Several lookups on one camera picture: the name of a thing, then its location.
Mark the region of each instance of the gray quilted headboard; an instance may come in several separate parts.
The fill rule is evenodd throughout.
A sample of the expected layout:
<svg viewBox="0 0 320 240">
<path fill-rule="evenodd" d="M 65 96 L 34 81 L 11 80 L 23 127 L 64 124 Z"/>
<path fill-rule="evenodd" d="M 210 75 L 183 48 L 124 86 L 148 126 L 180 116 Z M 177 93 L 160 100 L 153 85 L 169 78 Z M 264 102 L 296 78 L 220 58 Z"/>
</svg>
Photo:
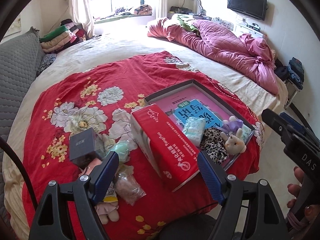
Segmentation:
<svg viewBox="0 0 320 240">
<path fill-rule="evenodd" d="M 25 34 L 0 44 L 0 136 L 5 140 L 20 104 L 36 78 L 43 56 L 38 31 L 33 27 Z M 4 207 L 2 158 L 3 151 L 0 150 L 0 215 L 9 225 Z"/>
</svg>

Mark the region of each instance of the wall picture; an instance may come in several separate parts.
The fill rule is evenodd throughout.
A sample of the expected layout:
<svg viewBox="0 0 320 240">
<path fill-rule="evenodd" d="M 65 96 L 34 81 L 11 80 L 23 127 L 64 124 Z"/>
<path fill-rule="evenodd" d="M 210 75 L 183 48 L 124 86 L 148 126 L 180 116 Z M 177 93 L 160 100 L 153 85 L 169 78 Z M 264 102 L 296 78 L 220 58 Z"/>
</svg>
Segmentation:
<svg viewBox="0 0 320 240">
<path fill-rule="evenodd" d="M 12 25 L 9 27 L 8 31 L 4 36 L 8 36 L 17 32 L 21 32 L 21 15 L 20 14 L 13 21 Z"/>
</svg>

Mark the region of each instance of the floor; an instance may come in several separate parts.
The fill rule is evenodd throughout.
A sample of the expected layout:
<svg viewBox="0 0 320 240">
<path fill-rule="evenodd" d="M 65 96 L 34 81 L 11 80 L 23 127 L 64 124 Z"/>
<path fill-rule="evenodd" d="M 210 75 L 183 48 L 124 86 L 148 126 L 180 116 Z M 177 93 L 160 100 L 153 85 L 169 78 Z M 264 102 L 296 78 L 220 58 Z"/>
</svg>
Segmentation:
<svg viewBox="0 0 320 240">
<path fill-rule="evenodd" d="M 291 109 L 286 111 L 286 113 L 298 120 Z M 286 216 L 288 213 L 287 202 L 292 199 L 292 195 L 287 191 L 287 185 L 289 183 L 298 183 L 298 181 L 293 175 L 293 168 L 296 165 L 284 154 L 283 149 L 284 144 L 282 143 L 280 136 L 273 131 L 260 154 L 260 170 L 255 174 L 249 174 L 245 180 L 250 182 L 257 182 L 259 179 L 267 180 L 276 195 L 284 216 Z M 221 206 L 217 206 L 211 210 L 208 215 L 217 218 L 220 209 Z M 243 230 L 247 214 L 246 211 L 246 208 L 241 208 L 236 227 L 236 231 L 238 232 L 242 232 Z"/>
</svg>

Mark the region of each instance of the blue gripper pad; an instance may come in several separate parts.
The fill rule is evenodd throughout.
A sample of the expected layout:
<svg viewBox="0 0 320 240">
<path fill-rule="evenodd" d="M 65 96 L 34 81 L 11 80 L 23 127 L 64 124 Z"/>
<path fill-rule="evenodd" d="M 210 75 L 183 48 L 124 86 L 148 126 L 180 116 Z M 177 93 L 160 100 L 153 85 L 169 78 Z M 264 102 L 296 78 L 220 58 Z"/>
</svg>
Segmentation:
<svg viewBox="0 0 320 240">
<path fill-rule="evenodd" d="M 200 173 L 204 179 L 205 184 L 209 189 L 209 192 L 212 198 L 218 201 L 220 205 L 223 205 L 226 199 L 222 193 L 222 183 L 212 167 L 218 164 L 215 164 L 214 162 L 212 162 L 212 160 L 210 159 L 210 157 L 206 152 L 199 153 L 197 162 L 198 162 Z"/>
<path fill-rule="evenodd" d="M 90 185 L 91 190 L 89 188 L 89 191 L 91 192 L 91 196 L 89 198 L 94 205 L 97 205 L 99 202 L 103 201 L 110 183 L 115 176 L 118 166 L 119 156 L 116 152 L 110 152 L 102 162 L 102 164 L 96 166 L 99 167 L 99 169 L 97 169 L 97 172 L 99 172 L 99 174 L 93 175 L 92 179 L 94 179 L 94 181 L 92 182 L 94 184 Z"/>
</svg>

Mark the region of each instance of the purple bow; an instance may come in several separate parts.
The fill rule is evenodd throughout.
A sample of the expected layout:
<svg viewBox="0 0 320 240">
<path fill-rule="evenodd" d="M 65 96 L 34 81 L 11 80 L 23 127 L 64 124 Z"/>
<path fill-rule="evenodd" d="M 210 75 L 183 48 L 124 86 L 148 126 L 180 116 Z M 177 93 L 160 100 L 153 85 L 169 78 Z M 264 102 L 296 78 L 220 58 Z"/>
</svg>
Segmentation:
<svg viewBox="0 0 320 240">
<path fill-rule="evenodd" d="M 236 135 L 236 132 L 239 128 L 242 128 L 243 126 L 243 121 L 240 119 L 237 119 L 235 121 L 229 121 L 228 123 L 222 125 L 222 127 L 215 127 L 226 134 L 229 134 L 232 132 L 232 134 Z"/>
</svg>

